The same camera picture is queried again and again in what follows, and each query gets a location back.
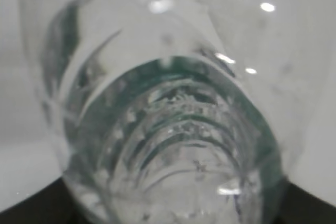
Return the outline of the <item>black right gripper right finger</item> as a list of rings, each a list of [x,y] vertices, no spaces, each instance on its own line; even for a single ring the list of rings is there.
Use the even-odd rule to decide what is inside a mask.
[[[278,214],[283,224],[335,224],[335,207],[289,184]]]

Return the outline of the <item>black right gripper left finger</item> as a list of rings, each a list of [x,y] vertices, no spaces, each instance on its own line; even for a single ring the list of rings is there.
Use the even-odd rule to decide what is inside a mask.
[[[1,212],[2,224],[86,223],[62,179]]]

